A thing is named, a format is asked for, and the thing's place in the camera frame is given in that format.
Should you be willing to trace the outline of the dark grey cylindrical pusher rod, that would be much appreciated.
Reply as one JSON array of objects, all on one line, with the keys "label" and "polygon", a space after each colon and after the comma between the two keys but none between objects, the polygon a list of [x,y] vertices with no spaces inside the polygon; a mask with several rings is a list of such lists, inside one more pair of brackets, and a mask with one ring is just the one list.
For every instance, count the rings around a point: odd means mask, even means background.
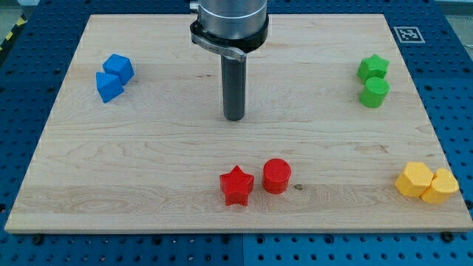
[{"label": "dark grey cylindrical pusher rod", "polygon": [[223,114],[238,121],[245,115],[246,60],[221,56]]}]

